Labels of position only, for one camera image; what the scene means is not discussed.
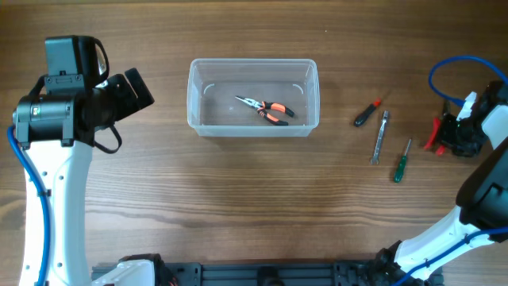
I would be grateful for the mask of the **black red screwdriver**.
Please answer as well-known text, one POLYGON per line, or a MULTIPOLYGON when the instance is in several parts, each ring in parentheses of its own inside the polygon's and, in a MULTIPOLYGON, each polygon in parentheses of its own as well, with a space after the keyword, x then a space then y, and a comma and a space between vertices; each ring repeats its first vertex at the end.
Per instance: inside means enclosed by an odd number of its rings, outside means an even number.
POLYGON ((373 103, 371 103, 364 111, 356 116, 353 125, 355 127, 362 126, 372 115, 372 113, 380 106, 381 102, 382 99, 376 99, 373 103))

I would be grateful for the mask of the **red handled snips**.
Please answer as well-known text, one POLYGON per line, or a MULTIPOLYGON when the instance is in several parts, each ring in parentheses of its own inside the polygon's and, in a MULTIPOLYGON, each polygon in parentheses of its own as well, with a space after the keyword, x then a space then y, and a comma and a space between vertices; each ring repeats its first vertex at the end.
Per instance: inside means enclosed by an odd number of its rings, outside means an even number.
POLYGON ((434 153, 439 157, 445 154, 446 147, 441 143, 439 143, 438 134, 441 126, 443 125, 443 122, 446 119, 446 116, 449 113, 450 113, 450 102, 447 99, 445 99, 442 106, 441 114, 433 118, 433 130, 429 136, 429 139, 427 140, 427 142, 423 147, 425 151, 434 151, 434 153))

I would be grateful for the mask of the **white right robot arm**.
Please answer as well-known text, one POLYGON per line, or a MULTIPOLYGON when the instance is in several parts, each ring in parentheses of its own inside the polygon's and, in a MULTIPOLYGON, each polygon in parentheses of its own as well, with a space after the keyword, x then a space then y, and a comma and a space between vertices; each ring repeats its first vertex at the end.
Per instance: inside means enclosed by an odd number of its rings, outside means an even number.
POLYGON ((456 205, 415 238, 381 250, 371 264, 379 285, 422 285, 441 266, 466 252, 507 239, 507 85, 490 82, 463 108, 444 114, 434 142, 458 157, 477 155, 486 142, 491 155, 464 181, 456 205))

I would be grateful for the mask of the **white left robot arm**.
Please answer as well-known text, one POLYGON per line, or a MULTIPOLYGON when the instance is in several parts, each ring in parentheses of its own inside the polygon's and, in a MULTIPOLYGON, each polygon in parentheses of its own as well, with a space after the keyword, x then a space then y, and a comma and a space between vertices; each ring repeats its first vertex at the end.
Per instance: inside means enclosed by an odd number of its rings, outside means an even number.
POLYGON ((41 77, 21 98, 7 131, 25 170, 26 222, 21 285, 92 285, 85 254, 85 192, 97 131, 154 102, 139 71, 108 79, 80 74, 57 86, 41 77))

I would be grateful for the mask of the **clear plastic container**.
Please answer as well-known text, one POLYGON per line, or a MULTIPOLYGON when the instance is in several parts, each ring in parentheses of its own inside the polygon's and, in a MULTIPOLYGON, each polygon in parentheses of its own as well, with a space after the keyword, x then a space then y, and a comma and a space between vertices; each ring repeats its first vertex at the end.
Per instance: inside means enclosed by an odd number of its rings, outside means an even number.
POLYGON ((307 137, 320 121, 318 66, 311 59, 196 59, 187 121, 202 137, 307 137))

